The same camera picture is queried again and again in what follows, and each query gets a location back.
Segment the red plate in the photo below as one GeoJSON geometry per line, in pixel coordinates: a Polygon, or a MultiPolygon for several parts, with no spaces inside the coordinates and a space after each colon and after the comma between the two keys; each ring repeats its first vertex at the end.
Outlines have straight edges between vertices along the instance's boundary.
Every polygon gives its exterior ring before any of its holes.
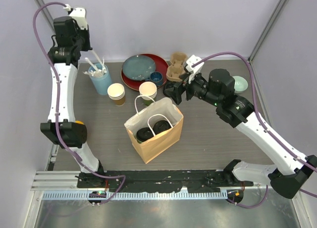
{"type": "MultiPolygon", "coordinates": [[[[166,73],[167,73],[167,68],[168,68],[168,63],[161,57],[153,55],[153,54],[141,54],[144,56],[148,56],[150,58],[153,59],[153,61],[155,62],[155,66],[156,66],[156,71],[160,72],[163,75],[163,85],[166,83],[166,73]]],[[[134,81],[131,80],[129,78],[127,78],[122,70],[121,70],[121,78],[122,81],[131,89],[135,90],[135,91],[139,91],[139,87],[140,85],[145,82],[145,81],[134,81]]]]}

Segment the paper bag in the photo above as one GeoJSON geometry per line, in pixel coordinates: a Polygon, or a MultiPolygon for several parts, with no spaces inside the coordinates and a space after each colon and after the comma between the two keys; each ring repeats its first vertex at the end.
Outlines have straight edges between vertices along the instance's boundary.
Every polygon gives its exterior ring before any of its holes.
{"type": "Polygon", "coordinates": [[[135,109],[137,113],[125,122],[133,147],[147,164],[163,151],[179,141],[183,127],[184,116],[179,109],[172,103],[170,98],[163,98],[150,104],[147,108],[138,112],[135,99],[135,109]],[[152,128],[155,122],[167,120],[172,128],[155,135],[152,128]],[[139,144],[136,140],[136,133],[139,129],[150,127],[154,137],[139,144]]]}

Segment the table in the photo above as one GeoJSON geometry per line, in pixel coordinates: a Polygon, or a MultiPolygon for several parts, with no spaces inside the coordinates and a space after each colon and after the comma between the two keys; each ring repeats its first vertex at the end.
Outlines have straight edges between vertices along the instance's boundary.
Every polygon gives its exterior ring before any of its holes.
{"type": "MultiPolygon", "coordinates": [[[[122,83],[122,64],[107,63],[114,83],[122,83]]],[[[88,64],[80,64],[74,89],[74,112],[76,120],[87,126],[88,145],[104,169],[223,169],[232,159],[272,164],[250,139],[220,120],[215,107],[195,97],[186,101],[183,95],[183,102],[178,106],[184,115],[180,141],[146,165],[133,148],[123,125],[135,114],[134,99],[139,93],[125,87],[126,103],[117,107],[107,95],[97,94],[90,78],[82,73],[88,68],[88,64]]],[[[208,78],[209,72],[215,68],[224,68],[232,76],[244,77],[249,87],[241,95],[252,101],[249,73],[241,60],[207,61],[202,69],[203,76],[208,78]]],[[[157,99],[163,97],[161,88],[157,99]]],[[[143,107],[141,99],[138,107],[143,107]]],[[[78,171],[79,166],[70,154],[60,149],[54,170],[78,171]]]]}

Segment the white wall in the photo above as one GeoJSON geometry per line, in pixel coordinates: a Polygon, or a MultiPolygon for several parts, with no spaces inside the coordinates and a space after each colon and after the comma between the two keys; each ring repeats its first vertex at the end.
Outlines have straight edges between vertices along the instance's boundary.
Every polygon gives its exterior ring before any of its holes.
{"type": "MultiPolygon", "coordinates": [[[[316,13],[316,0],[290,0],[254,67],[273,127],[298,150],[317,156],[316,13]]],[[[317,194],[315,173],[303,188],[317,194]]],[[[317,199],[304,196],[317,227],[317,199]]]]}
{"type": "Polygon", "coordinates": [[[249,56],[279,0],[44,1],[85,7],[92,47],[108,60],[122,60],[141,52],[169,58],[178,50],[249,56]]]}
{"type": "MultiPolygon", "coordinates": [[[[0,0],[0,222],[19,228],[36,170],[45,169],[52,144],[41,134],[51,101],[51,74],[32,28],[33,0],[0,0]]],[[[44,46],[51,30],[38,19],[44,46]]]]}

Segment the bag handle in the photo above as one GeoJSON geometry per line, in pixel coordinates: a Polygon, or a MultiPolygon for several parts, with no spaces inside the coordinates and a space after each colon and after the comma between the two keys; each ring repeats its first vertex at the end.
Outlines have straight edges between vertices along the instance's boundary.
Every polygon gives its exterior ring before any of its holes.
{"type": "Polygon", "coordinates": [[[138,108],[137,108],[137,99],[140,98],[140,97],[147,97],[147,98],[149,98],[150,100],[152,100],[155,103],[154,99],[152,99],[151,97],[149,97],[147,95],[139,95],[139,96],[137,96],[135,98],[135,100],[134,100],[135,111],[137,111],[137,114],[139,114],[139,111],[138,111],[138,108]]]}
{"type": "Polygon", "coordinates": [[[164,118],[168,121],[168,123],[170,124],[170,126],[173,128],[173,125],[170,123],[170,121],[167,119],[167,117],[165,117],[165,116],[162,115],[162,114],[155,114],[155,115],[151,116],[151,117],[148,119],[148,126],[149,126],[149,128],[150,128],[150,130],[151,130],[151,132],[153,133],[154,136],[156,136],[156,134],[154,133],[153,129],[152,129],[151,126],[150,126],[150,119],[153,118],[153,117],[155,117],[155,116],[162,116],[162,117],[164,117],[164,118]]]}

